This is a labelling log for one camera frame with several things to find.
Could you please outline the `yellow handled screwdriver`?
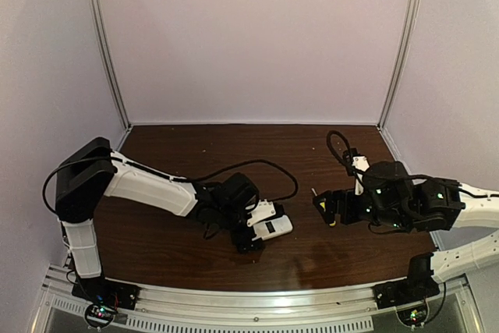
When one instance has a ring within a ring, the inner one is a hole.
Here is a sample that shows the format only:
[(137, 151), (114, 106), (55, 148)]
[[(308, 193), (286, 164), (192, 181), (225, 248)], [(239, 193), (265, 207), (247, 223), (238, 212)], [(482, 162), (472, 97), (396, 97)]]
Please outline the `yellow handled screwdriver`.
[(313, 206), (317, 209), (324, 222), (331, 228), (336, 226), (336, 208), (334, 207), (333, 192), (326, 190), (318, 193), (314, 188), (311, 189), (313, 194)]

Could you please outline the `white remote control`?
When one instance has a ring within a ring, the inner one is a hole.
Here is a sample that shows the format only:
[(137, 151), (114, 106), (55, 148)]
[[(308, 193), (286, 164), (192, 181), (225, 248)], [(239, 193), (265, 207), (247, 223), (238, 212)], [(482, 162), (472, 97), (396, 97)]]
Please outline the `white remote control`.
[(253, 226), (255, 236), (252, 240), (254, 242), (257, 240), (267, 241), (269, 239), (289, 234), (292, 230), (293, 226), (291, 220), (287, 215), (282, 215), (279, 218), (256, 223)]

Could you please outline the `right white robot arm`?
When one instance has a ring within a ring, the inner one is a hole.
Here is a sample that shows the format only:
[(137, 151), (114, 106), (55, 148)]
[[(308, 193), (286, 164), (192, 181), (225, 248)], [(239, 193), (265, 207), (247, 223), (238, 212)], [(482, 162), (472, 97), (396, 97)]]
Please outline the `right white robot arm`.
[(438, 284), (498, 262), (498, 193), (453, 179), (409, 175), (399, 161), (370, 165), (353, 158), (350, 190), (327, 190), (313, 205), (330, 226), (361, 221), (386, 227), (388, 233), (449, 231), (483, 227), (492, 233), (450, 250), (437, 250), (411, 260), (408, 280)]

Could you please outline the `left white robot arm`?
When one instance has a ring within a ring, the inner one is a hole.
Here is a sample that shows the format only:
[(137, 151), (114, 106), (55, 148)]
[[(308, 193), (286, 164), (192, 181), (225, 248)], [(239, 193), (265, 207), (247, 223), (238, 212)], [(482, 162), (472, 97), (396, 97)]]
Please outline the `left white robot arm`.
[(206, 229), (234, 231), (246, 228), (260, 194), (241, 173), (208, 184), (175, 177), (127, 158), (112, 150), (107, 139), (97, 137), (48, 175), (41, 197), (62, 226), (76, 284), (87, 297), (103, 300), (111, 287), (97, 248), (94, 216), (104, 198), (156, 208)]

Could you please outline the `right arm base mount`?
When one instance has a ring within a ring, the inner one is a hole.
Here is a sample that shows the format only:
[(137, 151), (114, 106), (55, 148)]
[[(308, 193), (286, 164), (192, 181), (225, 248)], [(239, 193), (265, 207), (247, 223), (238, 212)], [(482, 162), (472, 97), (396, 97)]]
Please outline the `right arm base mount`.
[(372, 290), (377, 309), (394, 307), (398, 321), (407, 328), (423, 328), (434, 319), (430, 316), (428, 299), (440, 294), (440, 286), (431, 277), (422, 281), (404, 278), (380, 283)]

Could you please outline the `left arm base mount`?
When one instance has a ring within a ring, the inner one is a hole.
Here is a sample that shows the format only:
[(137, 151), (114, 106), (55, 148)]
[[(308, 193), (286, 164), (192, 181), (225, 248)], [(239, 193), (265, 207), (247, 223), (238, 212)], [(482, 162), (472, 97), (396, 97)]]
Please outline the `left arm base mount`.
[(90, 304), (83, 312), (83, 319), (100, 331), (118, 320), (120, 310), (135, 310), (140, 287), (110, 281), (106, 278), (76, 278), (72, 295)]

